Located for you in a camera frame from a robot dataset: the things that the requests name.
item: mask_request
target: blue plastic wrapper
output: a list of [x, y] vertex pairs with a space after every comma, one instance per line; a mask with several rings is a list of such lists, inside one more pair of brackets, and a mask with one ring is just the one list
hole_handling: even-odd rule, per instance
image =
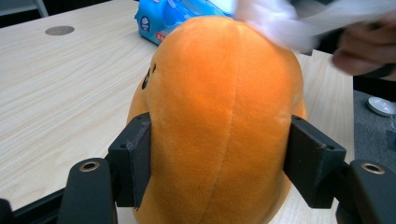
[[160, 45], [182, 22], [199, 16], [232, 15], [205, 0], [140, 0], [134, 18], [139, 34]]

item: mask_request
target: wood grain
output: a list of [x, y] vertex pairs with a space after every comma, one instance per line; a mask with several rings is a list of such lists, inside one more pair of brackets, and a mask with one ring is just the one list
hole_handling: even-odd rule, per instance
[[[115, 0], [0, 29], [0, 198], [20, 208], [64, 187], [77, 162], [104, 157], [156, 46], [141, 38], [137, 2]], [[69, 35], [46, 35], [60, 25]], [[353, 157], [352, 79], [330, 55], [298, 55], [309, 121]], [[120, 223], [134, 223], [119, 209]], [[293, 189], [272, 223], [334, 223]]]

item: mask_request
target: dark gray surface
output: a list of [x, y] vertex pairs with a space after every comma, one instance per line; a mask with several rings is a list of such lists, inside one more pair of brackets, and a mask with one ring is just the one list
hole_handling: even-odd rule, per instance
[[384, 117], [372, 111], [366, 93], [354, 91], [355, 160], [376, 161], [396, 173], [396, 118]]

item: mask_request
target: round hole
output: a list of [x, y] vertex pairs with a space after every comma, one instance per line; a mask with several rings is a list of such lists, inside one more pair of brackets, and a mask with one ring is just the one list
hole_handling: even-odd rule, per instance
[[54, 26], [46, 30], [47, 35], [68, 35], [74, 31], [72, 26]]
[[370, 173], [376, 174], [376, 175], [382, 175], [382, 174], [385, 173], [385, 170], [382, 169], [381, 167], [379, 167], [377, 165], [374, 165], [374, 164], [371, 164], [371, 163], [368, 163], [368, 162], [362, 163], [361, 167], [364, 170], [366, 170], [366, 171], [368, 171]]
[[97, 161], [88, 161], [88, 162], [85, 162], [84, 164], [82, 164], [79, 167], [79, 170], [81, 172], [90, 172], [90, 171], [96, 170], [99, 167], [99, 165], [100, 165], [100, 163]]

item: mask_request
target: plush fabric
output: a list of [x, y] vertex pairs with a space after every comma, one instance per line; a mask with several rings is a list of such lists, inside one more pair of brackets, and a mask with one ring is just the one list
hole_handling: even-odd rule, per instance
[[161, 43], [146, 81], [128, 118], [152, 122], [138, 223], [270, 221], [290, 189], [291, 115], [305, 118], [294, 54], [243, 22], [190, 19]]

